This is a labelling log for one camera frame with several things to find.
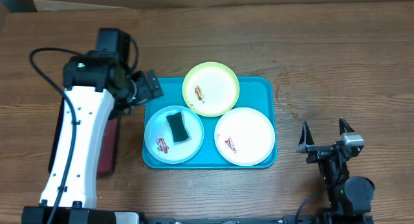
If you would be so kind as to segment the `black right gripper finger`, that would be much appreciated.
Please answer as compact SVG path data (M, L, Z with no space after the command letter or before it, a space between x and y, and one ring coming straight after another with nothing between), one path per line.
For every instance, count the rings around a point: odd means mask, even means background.
M354 132L354 129L347 123L347 121L344 117L341 117L338 122L339 122L340 133L352 133L352 132Z
M314 141L307 124L307 121L303 121L302 129L301 129L301 137L298 143L298 147L296 148L297 153L309 153L314 149Z

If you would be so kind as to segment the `green and yellow sponge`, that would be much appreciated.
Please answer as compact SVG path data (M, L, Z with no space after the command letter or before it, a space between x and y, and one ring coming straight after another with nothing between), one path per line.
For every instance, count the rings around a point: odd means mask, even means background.
M184 125L183 115L180 111L175 114L168 115L166 119L170 126L174 143L185 142L190 138Z

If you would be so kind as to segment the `yellow-green plate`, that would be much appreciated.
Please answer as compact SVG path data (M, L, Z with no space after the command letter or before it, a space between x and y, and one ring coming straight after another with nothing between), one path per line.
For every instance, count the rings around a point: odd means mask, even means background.
M204 117L218 117L231 110L239 98L238 77L228 66L204 62L184 77L182 96L186 105Z

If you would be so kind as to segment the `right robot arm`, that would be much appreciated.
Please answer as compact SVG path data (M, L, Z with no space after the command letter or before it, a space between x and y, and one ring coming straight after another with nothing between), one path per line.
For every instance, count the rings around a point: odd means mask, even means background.
M328 146L315 145L307 122L303 122L296 151L307 155L306 163L318 164L325 187L307 198L298 208L294 223L372 223L371 211L375 184L366 177L351 177L347 161L357 157L365 140L344 118L339 119L340 137ZM314 216L301 211L313 199L327 194L329 207L320 208Z

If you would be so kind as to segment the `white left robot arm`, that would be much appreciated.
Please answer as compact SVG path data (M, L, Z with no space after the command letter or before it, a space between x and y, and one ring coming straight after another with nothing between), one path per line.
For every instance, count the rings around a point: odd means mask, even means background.
M49 180L22 223L139 223L138 212L96 208L98 161L108 120L163 95L155 72L135 72L117 52L72 51L60 87L36 65L41 51L29 62L62 96L62 123Z

